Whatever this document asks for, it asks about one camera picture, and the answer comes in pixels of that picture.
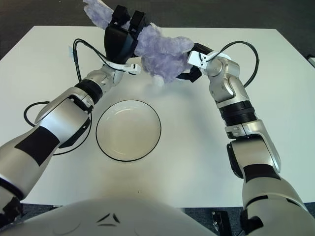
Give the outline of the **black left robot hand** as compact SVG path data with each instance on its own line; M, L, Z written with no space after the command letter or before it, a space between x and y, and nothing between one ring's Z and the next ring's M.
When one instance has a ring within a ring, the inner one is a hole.
M145 25L144 12L135 11L130 16L126 7L118 5L104 34L106 57L113 63L125 64L134 56L137 38Z

